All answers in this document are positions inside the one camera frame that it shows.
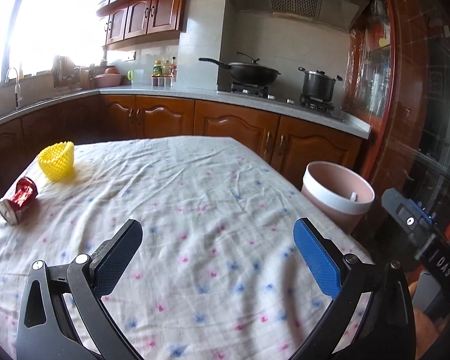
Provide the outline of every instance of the faucet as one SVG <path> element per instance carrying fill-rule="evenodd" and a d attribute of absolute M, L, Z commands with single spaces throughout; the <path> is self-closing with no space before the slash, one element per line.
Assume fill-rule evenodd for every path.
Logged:
<path fill-rule="evenodd" d="M 15 74 L 17 75 L 17 83 L 15 84 L 15 108 L 19 109 L 20 103 L 22 102 L 22 88 L 20 87 L 20 79 L 18 77 L 18 71 L 14 67 L 9 67 L 7 70 L 7 74 L 5 75 L 5 82 L 8 83 L 10 80 L 8 78 L 8 74 L 10 73 L 10 70 L 14 70 Z"/>

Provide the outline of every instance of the cooking pot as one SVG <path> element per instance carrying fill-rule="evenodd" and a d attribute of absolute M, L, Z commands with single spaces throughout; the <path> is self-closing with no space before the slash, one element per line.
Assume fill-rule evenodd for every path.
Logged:
<path fill-rule="evenodd" d="M 199 58 L 198 61 L 212 62 L 222 69 L 230 71 L 233 80 L 242 84 L 268 85 L 273 83 L 280 74 L 280 72 L 275 69 L 258 64 L 257 61 L 260 60 L 259 58 L 253 59 L 243 52 L 237 52 L 237 54 L 247 56 L 252 62 L 231 62 L 229 64 L 224 64 L 223 62 L 211 58 Z"/>
<path fill-rule="evenodd" d="M 325 72 L 320 70 L 306 71 L 300 66 L 299 71 L 303 71 L 305 73 L 302 95 L 304 97 L 322 100 L 325 103 L 332 100 L 336 81 L 343 81 L 340 76 L 337 76 L 336 79 L 325 76 Z"/>

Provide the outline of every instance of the blue gripper pad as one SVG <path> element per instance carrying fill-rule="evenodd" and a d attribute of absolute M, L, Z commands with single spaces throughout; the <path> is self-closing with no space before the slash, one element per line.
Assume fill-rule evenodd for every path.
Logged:
<path fill-rule="evenodd" d="M 90 268 L 94 277 L 92 290 L 96 297 L 113 291 L 142 243 L 142 237 L 140 222 L 129 219 L 112 239 L 104 242 L 93 253 Z"/>
<path fill-rule="evenodd" d="M 293 226 L 293 240 L 322 292 L 335 300 L 342 288 L 340 271 L 318 239 L 324 238 L 315 231 L 317 235 L 299 219 Z"/>

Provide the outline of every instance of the stove burner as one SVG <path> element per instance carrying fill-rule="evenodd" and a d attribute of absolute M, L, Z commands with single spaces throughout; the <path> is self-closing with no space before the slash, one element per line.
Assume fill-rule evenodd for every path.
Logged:
<path fill-rule="evenodd" d="M 268 87 L 264 85 L 252 85 L 252 84 L 242 84 L 241 82 L 234 81 L 230 89 L 232 93 L 243 93 L 250 96 L 258 96 L 264 99 L 268 95 Z"/>
<path fill-rule="evenodd" d="M 324 103 L 320 100 L 312 99 L 311 97 L 301 95 L 300 96 L 300 104 L 303 107 L 313 109 L 318 112 L 323 112 L 329 114 L 332 112 L 335 107 L 332 103 Z"/>

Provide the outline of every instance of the screw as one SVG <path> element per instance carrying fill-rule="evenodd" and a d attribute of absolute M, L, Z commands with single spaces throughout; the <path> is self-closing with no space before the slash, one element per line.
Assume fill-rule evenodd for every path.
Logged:
<path fill-rule="evenodd" d="M 400 263 L 400 261 L 397 261 L 396 259 L 393 259 L 392 261 L 390 261 L 390 266 L 393 269 L 400 269 L 400 267 L 402 266 L 402 264 Z"/>
<path fill-rule="evenodd" d="M 43 265 L 44 265 L 44 262 L 43 262 L 41 259 L 39 259 L 38 261 L 35 261 L 35 262 L 31 265 L 31 267 L 32 267 L 33 269 L 35 269 L 36 271 L 38 271 L 40 268 L 43 267 Z"/>
<path fill-rule="evenodd" d="M 345 255 L 345 261 L 349 264 L 356 264 L 359 261 L 359 258 L 354 254 L 349 253 Z"/>
<path fill-rule="evenodd" d="M 88 261 L 88 255 L 87 254 L 79 254 L 77 257 L 75 257 L 75 262 L 77 264 L 83 264 Z"/>

